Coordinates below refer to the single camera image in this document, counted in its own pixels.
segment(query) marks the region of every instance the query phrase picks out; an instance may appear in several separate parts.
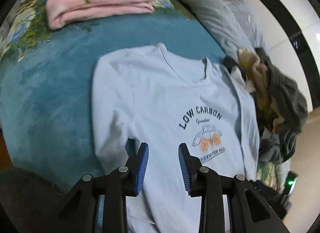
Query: gray cloth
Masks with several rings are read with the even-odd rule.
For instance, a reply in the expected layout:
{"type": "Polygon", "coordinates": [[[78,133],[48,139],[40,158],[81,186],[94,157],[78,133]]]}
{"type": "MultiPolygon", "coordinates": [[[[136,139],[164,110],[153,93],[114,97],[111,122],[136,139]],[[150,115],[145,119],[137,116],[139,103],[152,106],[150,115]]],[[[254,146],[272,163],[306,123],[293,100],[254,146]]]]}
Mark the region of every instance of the gray cloth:
{"type": "Polygon", "coordinates": [[[279,135],[265,128],[260,138],[259,161],[281,163],[283,156],[280,151],[279,135]]]}
{"type": "Polygon", "coordinates": [[[33,172],[0,170],[0,203],[19,233],[43,233],[40,226],[63,194],[33,172]]]}
{"type": "Polygon", "coordinates": [[[249,3],[244,0],[182,0],[216,39],[227,56],[238,61],[237,49],[263,47],[265,42],[249,3]]]}
{"type": "Polygon", "coordinates": [[[279,113],[285,120],[284,123],[276,127],[281,152],[281,158],[279,156],[277,163],[284,162],[294,154],[297,135],[302,132],[307,121],[307,101],[299,91],[297,83],[273,66],[263,49],[257,48],[256,53],[259,55],[261,63],[266,64],[269,68],[268,94],[276,101],[279,113]]]}

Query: teal blanket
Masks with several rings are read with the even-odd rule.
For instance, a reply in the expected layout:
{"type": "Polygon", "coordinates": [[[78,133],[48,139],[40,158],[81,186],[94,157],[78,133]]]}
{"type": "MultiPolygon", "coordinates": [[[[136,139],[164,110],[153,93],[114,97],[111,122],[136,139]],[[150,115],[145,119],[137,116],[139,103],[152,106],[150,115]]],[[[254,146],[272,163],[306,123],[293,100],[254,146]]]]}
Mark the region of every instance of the teal blanket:
{"type": "Polygon", "coordinates": [[[103,175],[93,151],[91,78],[102,55],[162,42],[186,58],[225,53],[178,0],[155,0],[152,14],[47,27],[46,0],[26,0],[2,48],[0,115],[15,166],[68,191],[84,174],[103,175]]]}

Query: dark gray garment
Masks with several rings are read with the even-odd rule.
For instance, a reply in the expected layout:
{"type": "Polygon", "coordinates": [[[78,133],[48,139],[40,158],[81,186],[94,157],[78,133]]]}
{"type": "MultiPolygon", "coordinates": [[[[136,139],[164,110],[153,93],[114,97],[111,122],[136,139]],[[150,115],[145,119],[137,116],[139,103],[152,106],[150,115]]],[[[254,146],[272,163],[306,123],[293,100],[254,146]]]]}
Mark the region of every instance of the dark gray garment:
{"type": "Polygon", "coordinates": [[[43,233],[39,227],[62,196],[54,184],[33,172],[0,170],[0,203],[19,233],[43,233]]]}
{"type": "Polygon", "coordinates": [[[285,119],[277,128],[284,162],[294,154],[297,135],[302,132],[307,121],[307,101],[299,91],[297,83],[273,66],[262,48],[257,48],[256,53],[261,62],[269,68],[268,94],[276,101],[279,113],[285,119]]]}
{"type": "Polygon", "coordinates": [[[279,135],[271,133],[265,128],[263,136],[260,138],[259,161],[275,164],[282,163],[283,156],[280,148],[279,135]]]}

